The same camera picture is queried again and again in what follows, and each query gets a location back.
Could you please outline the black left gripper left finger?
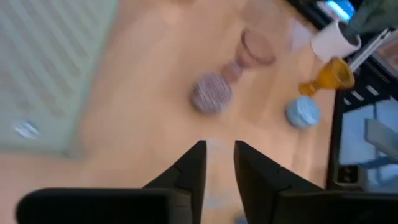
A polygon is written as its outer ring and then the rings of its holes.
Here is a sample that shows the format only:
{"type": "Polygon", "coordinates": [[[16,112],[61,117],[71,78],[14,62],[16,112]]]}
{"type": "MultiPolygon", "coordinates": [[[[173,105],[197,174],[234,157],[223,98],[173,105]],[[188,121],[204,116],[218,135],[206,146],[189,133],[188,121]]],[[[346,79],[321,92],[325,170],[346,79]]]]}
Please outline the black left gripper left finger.
{"type": "Polygon", "coordinates": [[[44,188],[22,197],[18,223],[199,224],[206,182],[206,142],[198,141],[141,188],[44,188]]]}

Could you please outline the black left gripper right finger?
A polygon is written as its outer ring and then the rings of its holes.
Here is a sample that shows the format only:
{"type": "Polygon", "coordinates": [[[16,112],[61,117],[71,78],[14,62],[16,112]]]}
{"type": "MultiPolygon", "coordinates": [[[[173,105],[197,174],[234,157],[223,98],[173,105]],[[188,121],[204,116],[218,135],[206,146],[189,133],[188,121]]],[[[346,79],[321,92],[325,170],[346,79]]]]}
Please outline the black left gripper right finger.
{"type": "Polygon", "coordinates": [[[322,189],[244,141],[234,166],[248,223],[397,224],[396,194],[322,189]]]}

